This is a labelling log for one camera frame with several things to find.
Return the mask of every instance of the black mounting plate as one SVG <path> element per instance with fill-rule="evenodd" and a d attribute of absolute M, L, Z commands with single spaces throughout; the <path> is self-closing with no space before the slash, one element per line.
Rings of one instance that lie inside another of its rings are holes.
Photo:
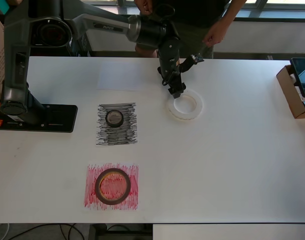
<path fill-rule="evenodd" d="M 0 130 L 72 133 L 75 126 L 78 108 L 76 105 L 43 104 L 46 109 L 46 119 L 40 125 L 30 125 L 12 120 L 3 121 Z"/>

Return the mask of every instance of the black shirt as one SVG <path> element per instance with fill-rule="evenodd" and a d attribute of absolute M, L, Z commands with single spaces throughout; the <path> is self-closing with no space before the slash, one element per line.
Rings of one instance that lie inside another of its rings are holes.
<path fill-rule="evenodd" d="M 207 28 L 214 24 L 223 14 L 229 0 L 152 0 L 153 9 L 167 4 L 175 9 L 171 18 L 174 22 Z"/>

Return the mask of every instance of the white ring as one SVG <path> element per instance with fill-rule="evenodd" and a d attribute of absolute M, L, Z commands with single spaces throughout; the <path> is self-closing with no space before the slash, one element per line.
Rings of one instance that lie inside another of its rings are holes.
<path fill-rule="evenodd" d="M 185 90 L 181 96 L 188 96 L 191 97 L 195 103 L 196 103 L 196 107 L 192 112 L 189 113 L 183 113 L 178 111 L 175 108 L 175 99 L 173 98 L 173 96 L 170 96 L 169 100 L 168 100 L 168 108 L 169 111 L 178 119 L 182 119 L 182 120 L 191 120 L 191 119 L 195 119 L 199 116 L 199 114 L 202 112 L 203 110 L 203 101 L 202 99 L 198 96 L 197 93 L 195 93 L 192 90 Z"/>

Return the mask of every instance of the white table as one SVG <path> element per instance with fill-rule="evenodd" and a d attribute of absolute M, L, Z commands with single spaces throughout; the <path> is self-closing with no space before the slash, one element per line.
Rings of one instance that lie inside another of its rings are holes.
<path fill-rule="evenodd" d="M 144 63 L 149 89 L 98 90 L 105 61 Z M 0 223 L 305 222 L 305 119 L 293 118 L 276 79 L 286 64 L 194 66 L 182 78 L 204 111 L 182 122 L 167 111 L 157 59 L 31 57 L 32 94 L 78 115 L 71 134 L 0 131 Z M 96 146 L 97 105 L 128 102 L 138 143 Z M 89 162 L 137 163 L 138 210 L 84 210 Z"/>

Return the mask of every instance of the black scribbled paper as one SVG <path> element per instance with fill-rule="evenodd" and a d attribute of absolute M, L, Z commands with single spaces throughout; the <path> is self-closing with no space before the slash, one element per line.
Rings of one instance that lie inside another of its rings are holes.
<path fill-rule="evenodd" d="M 98 106 L 98 126 L 96 145 L 113 146 L 137 143 L 137 115 L 136 103 L 101 104 Z M 118 110 L 123 115 L 120 127 L 110 127 L 106 123 L 106 114 L 111 110 Z"/>

